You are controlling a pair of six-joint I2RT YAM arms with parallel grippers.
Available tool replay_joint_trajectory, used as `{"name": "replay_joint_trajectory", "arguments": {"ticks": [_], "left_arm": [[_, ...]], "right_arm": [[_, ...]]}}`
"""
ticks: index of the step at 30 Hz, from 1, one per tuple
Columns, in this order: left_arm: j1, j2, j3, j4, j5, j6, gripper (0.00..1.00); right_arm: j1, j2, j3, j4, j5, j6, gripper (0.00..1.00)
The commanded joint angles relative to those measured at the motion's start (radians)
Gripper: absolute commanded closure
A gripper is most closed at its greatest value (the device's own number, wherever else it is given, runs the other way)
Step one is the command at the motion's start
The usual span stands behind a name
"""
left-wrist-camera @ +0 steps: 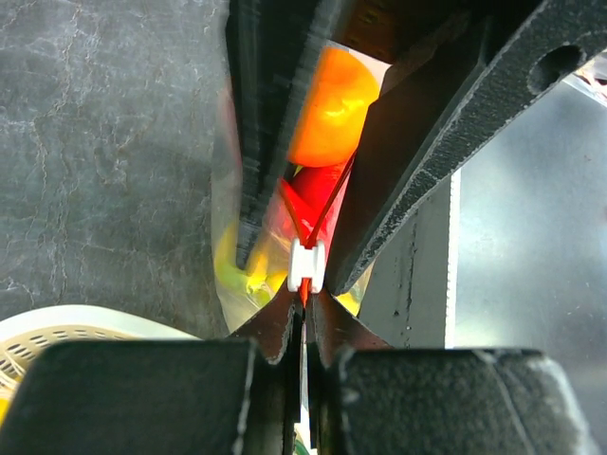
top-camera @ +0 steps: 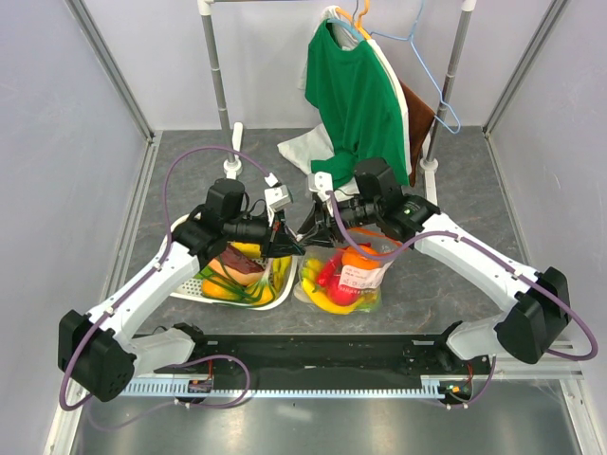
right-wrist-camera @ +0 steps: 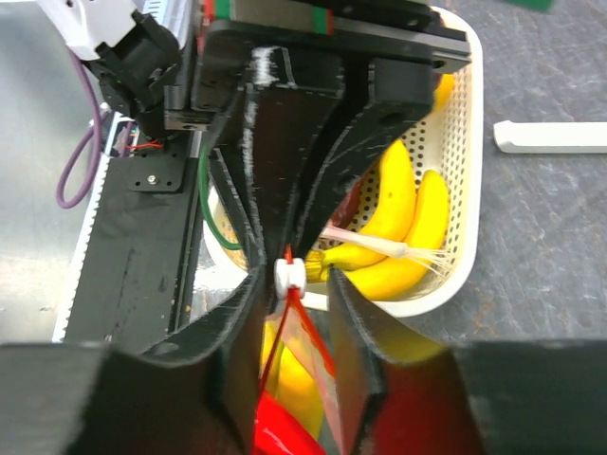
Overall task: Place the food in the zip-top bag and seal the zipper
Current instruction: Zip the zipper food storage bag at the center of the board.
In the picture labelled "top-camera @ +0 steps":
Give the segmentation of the yellow toy banana bunch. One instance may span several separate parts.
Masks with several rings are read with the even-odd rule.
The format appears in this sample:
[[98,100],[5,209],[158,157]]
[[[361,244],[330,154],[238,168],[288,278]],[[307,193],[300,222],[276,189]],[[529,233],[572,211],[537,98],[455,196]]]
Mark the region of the yellow toy banana bunch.
[[[331,313],[334,315],[349,315],[356,310],[358,310],[359,299],[365,295],[360,290],[359,298],[349,306],[338,306],[333,301],[331,301],[326,293],[325,287],[320,287],[316,285],[316,277],[318,273],[321,271],[322,266],[326,262],[322,262],[318,259],[311,258],[307,259],[303,262],[303,268],[300,272],[300,285],[305,294],[312,300],[312,302],[323,311],[327,313]],[[336,274],[331,278],[329,282],[334,280],[336,277],[340,278],[340,271],[338,270]]]

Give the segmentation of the orange toy orange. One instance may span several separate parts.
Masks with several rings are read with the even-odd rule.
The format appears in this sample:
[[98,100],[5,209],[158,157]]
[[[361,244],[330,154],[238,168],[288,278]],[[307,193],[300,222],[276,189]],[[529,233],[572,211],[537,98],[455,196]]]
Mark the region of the orange toy orange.
[[382,262],[369,259],[360,254],[352,246],[348,246],[346,249],[344,249],[343,254],[341,256],[341,265],[352,266],[361,270],[373,270],[380,268],[382,266]]

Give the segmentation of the red toy chili pepper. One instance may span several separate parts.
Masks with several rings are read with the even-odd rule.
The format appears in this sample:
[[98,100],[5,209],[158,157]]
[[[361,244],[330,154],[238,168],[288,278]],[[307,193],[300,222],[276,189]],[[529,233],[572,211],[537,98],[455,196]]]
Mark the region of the red toy chili pepper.
[[316,277],[316,285],[325,287],[341,266],[343,252],[338,250],[323,266]]

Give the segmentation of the clear zip top bag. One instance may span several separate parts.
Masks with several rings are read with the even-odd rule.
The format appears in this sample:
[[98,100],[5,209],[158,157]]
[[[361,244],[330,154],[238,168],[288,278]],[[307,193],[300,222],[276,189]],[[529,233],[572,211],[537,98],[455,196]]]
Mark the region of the clear zip top bag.
[[[400,247],[400,242],[392,240],[387,236],[366,228],[354,228],[350,231],[350,235],[359,245],[359,248],[365,251],[363,256],[381,262],[378,257],[385,256]],[[300,272],[303,268],[304,261],[315,258],[322,262],[327,262],[338,250],[342,252],[349,244],[345,243],[334,247],[318,247],[309,246],[306,249],[305,255],[299,267],[299,282],[295,288],[301,288]],[[340,266],[340,284],[345,284],[353,288],[361,290],[364,294],[380,293],[381,284],[386,275],[387,270],[392,264],[390,262],[382,262],[382,266],[373,270],[361,270],[352,266]]]

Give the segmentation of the white toy radish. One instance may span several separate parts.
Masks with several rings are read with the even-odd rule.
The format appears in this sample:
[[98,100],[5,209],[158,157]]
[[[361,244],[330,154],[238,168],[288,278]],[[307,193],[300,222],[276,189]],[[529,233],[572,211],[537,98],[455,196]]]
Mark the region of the white toy radish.
[[293,296],[304,303],[311,303],[312,300],[305,294],[305,292],[301,288],[295,288],[293,291]]

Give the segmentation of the green toy cabbage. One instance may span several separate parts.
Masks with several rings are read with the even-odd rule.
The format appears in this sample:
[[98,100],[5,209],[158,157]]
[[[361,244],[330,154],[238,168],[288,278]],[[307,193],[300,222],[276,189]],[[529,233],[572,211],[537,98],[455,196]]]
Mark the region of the green toy cabbage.
[[363,295],[359,299],[358,310],[364,313],[371,313],[378,309],[381,305],[382,299],[380,293],[368,293]]

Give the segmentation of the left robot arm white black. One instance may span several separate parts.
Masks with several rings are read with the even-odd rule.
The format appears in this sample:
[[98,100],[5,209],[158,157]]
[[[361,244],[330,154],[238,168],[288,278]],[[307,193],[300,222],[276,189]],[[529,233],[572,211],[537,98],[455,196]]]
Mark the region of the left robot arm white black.
[[197,373],[208,362],[208,350],[180,328],[137,337],[141,324],[178,286],[191,279],[230,243],[257,244],[265,259],[301,253],[285,225],[292,197],[277,182],[264,193],[266,211],[250,216],[242,208],[245,186],[220,178],[204,203],[169,228],[156,256],[114,295],[85,314],[67,312],[59,322],[58,366],[102,402],[116,398],[137,375],[178,364]]

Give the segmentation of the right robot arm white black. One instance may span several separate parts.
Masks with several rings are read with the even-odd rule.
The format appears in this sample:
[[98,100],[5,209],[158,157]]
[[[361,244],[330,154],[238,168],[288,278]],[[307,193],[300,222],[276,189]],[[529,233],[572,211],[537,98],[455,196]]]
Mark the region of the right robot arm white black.
[[349,243],[349,229],[375,226],[486,294],[499,314],[455,322],[434,349],[435,364],[445,373],[458,372],[480,355],[507,353],[526,364],[539,362],[571,320],[567,280],[559,270],[539,272],[469,235],[434,203],[404,192],[382,158],[361,161],[354,179],[354,194],[339,201],[329,173],[308,175],[314,206],[299,229],[304,245]]

